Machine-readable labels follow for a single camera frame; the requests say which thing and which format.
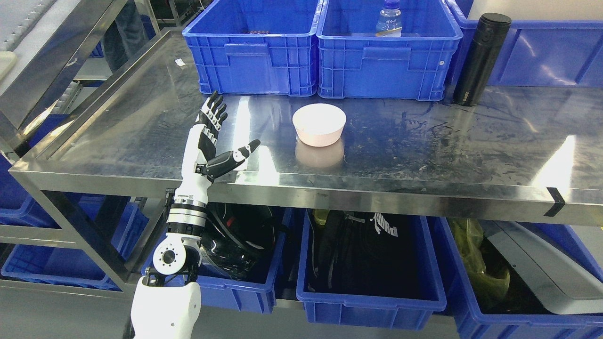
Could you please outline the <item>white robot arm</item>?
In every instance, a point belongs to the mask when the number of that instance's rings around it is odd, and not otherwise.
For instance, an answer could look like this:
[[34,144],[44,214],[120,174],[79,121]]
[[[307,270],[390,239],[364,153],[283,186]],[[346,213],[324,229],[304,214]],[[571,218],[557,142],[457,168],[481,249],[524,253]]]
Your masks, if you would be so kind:
[[138,280],[130,311],[135,339],[189,339],[200,315],[197,281],[203,259],[207,200],[176,197],[166,206],[166,230]]

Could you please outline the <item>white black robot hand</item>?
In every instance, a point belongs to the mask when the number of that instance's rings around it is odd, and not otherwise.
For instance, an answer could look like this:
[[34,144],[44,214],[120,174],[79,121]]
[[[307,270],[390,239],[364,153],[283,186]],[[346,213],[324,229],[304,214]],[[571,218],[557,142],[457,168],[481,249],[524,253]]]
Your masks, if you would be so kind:
[[211,93],[190,127],[181,166],[182,181],[173,197],[175,203],[206,204],[214,181],[243,164],[261,144],[255,139],[241,148],[217,154],[219,133],[228,117],[223,100],[217,91]]

